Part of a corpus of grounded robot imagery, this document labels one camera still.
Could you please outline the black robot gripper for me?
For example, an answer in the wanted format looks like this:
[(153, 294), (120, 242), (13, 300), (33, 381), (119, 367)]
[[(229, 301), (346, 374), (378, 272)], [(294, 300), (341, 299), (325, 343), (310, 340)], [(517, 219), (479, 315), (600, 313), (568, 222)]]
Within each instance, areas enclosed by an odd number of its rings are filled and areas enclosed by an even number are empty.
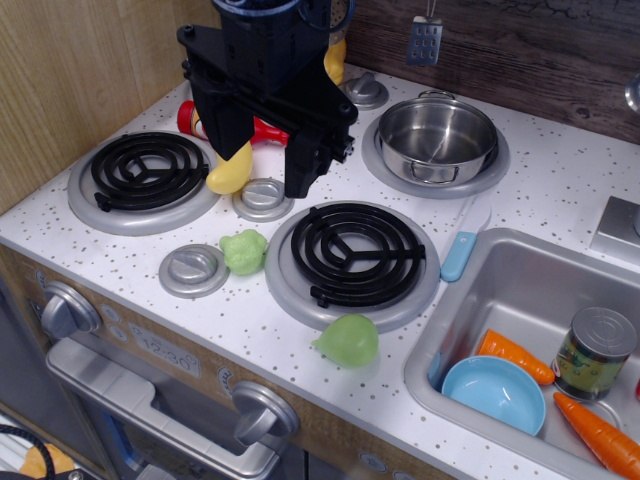
[(356, 107), (327, 75), (324, 57), (350, 12), (329, 1), (216, 1), (218, 28), (177, 32), (184, 75), (213, 149), (230, 160), (259, 117), (291, 134), (285, 148), (285, 196), (305, 198), (333, 162), (353, 150)]

